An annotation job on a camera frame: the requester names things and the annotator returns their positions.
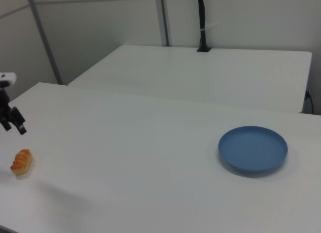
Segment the table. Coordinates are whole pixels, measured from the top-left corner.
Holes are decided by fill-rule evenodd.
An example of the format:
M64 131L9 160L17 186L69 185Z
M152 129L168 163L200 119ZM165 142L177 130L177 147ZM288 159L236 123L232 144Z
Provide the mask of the table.
M309 52L121 46L69 86L297 113L310 63Z
M321 230L321 120L39 83L10 103L27 133L0 131L0 225L43 232L282 232ZM285 164L264 177L218 157L228 130L281 134ZM31 170L15 177L15 154Z

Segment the plate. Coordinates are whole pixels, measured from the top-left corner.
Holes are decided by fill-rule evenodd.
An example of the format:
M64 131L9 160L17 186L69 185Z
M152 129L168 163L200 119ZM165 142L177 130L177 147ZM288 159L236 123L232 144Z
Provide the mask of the plate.
M287 155L287 144L273 130L244 126L225 133L219 142L222 158L232 167L263 172L280 166Z

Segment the croissant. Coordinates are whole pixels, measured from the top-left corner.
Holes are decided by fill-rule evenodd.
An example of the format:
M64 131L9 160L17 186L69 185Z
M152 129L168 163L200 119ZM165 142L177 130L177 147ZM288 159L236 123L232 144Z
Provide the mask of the croissant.
M16 154L15 160L13 161L10 169L15 175L25 174L28 172L31 162L32 153L28 149L23 149Z

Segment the bread roll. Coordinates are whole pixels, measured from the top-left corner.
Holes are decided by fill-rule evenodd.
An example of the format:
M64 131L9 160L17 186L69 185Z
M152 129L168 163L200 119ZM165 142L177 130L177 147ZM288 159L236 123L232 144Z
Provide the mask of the bread roll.
M10 169L15 175L25 174L28 172L31 162L32 153L28 149L23 149L16 154L15 160L13 161Z

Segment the cable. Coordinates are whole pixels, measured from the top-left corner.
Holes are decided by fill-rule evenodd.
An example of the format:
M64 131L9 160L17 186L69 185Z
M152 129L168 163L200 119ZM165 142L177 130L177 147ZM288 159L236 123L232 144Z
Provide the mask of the cable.
M311 95L309 96L309 98L310 98L310 100L311 100L312 114L314 114L313 101L312 101L312 97L311 97Z
M304 100L306 100L307 98L310 98L310 101L311 101L311 110L312 110L312 114L314 114L313 100L312 100L310 91L308 91L308 90L306 90L306 92L305 92Z

